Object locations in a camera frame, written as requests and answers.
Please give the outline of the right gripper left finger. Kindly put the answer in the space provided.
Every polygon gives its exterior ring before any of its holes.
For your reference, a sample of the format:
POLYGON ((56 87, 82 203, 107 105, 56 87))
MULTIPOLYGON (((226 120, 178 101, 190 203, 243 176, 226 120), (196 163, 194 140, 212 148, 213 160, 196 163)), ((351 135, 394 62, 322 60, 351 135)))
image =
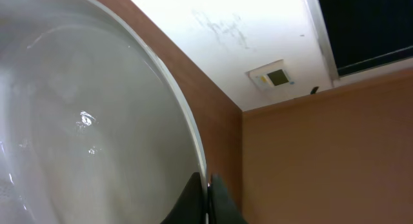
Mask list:
POLYGON ((161 224, 204 224, 204 222, 205 201, 201 176, 195 172, 161 224))

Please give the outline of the grey-white plate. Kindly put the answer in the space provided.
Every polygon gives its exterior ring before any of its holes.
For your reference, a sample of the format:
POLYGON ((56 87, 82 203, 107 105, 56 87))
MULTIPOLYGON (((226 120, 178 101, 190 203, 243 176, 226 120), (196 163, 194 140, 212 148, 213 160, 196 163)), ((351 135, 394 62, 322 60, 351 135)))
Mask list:
POLYGON ((164 62, 96 0, 1 0, 1 222, 161 223, 206 161, 164 62))

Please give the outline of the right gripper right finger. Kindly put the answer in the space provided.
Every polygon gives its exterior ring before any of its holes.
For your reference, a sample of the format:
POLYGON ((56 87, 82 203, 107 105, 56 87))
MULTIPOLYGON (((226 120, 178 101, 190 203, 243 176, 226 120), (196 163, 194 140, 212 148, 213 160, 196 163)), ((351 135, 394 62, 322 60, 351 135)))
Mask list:
POLYGON ((209 224, 247 224, 230 197, 228 189, 217 174, 212 174, 208 187, 209 224))

